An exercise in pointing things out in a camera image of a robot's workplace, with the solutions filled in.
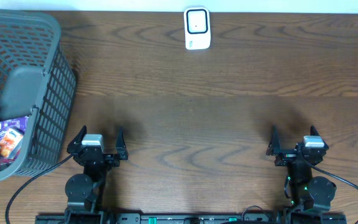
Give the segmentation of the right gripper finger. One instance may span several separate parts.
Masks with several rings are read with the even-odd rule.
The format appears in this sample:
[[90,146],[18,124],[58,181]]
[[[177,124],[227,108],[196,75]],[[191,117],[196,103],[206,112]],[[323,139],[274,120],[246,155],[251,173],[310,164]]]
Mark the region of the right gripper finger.
[[276,126],[272,126],[271,138],[270,138],[270,142],[267,147],[266,155],[267,156],[276,156],[277,154],[281,153],[281,150],[282,150],[282,148],[280,145],[280,140],[279,140]]
[[316,136],[319,137],[320,140],[322,141],[322,143],[324,144],[323,148],[324,148],[325,150],[328,150],[328,149],[329,149],[329,146],[327,145],[326,141],[320,136],[319,132],[317,131],[317,129],[315,128],[314,125],[312,125],[312,126],[310,127],[310,135],[311,135],[311,136],[314,136],[314,137],[316,137]]

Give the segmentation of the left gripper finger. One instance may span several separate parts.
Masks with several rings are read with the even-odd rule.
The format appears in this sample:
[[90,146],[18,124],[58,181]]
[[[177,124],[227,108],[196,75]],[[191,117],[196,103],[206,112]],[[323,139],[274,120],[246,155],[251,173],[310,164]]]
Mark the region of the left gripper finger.
[[80,132],[73,138],[73,140],[68,144],[67,153],[77,154],[81,151],[82,140],[87,133],[87,127],[84,125]]
[[129,153],[127,151],[127,147],[125,144],[124,133],[122,128],[119,128],[116,138],[115,148],[120,160],[125,160],[125,161],[128,160]]

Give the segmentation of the orange tissue pack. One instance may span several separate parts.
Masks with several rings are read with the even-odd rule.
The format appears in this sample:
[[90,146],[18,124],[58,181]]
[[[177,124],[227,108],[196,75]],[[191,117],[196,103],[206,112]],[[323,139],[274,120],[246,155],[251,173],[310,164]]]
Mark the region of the orange tissue pack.
[[13,159],[21,147],[23,137],[20,131],[9,128],[0,140],[0,155],[6,159]]

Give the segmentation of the purple sanitary pad pack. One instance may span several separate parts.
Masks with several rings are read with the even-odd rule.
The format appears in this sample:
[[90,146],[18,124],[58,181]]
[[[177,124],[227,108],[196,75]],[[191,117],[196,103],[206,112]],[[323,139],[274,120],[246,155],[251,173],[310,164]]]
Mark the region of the purple sanitary pad pack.
[[0,140],[5,136],[9,129],[15,129],[17,132],[24,134],[27,128],[28,116],[21,118],[8,119],[0,121]]

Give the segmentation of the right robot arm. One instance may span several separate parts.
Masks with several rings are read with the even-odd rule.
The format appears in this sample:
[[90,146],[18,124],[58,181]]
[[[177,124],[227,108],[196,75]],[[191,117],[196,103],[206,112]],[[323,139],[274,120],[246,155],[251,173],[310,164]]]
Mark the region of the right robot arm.
[[284,208],[285,223],[322,223],[323,214],[331,208],[336,184],[322,176],[313,176],[312,167],[323,161],[329,149],[314,126],[292,149],[281,147],[277,129],[272,128],[266,155],[275,156],[276,166],[287,168],[285,196],[291,206]]

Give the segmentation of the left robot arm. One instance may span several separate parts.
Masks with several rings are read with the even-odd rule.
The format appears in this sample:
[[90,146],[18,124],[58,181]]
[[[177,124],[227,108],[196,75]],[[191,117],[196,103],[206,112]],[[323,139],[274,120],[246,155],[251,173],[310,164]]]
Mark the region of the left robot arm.
[[69,143],[67,153],[83,167],[83,172],[70,177],[65,185],[68,201],[63,223],[116,222],[114,215],[101,209],[101,201],[108,172],[129,157],[122,129],[118,131],[115,150],[106,153],[103,136],[88,134],[86,126]]

